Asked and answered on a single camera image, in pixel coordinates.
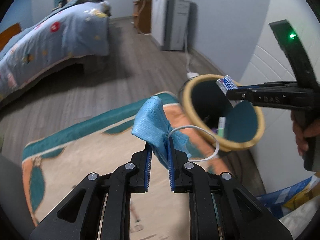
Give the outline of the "right hand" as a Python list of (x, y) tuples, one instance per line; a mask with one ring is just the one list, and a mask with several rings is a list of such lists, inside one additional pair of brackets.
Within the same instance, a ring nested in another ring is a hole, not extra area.
[(297, 150), (299, 155), (303, 158), (309, 149), (306, 139), (320, 135), (320, 120), (315, 120), (307, 128), (301, 128), (295, 118), (294, 111), (291, 112), (291, 120), (293, 121), (292, 130), (295, 134)]

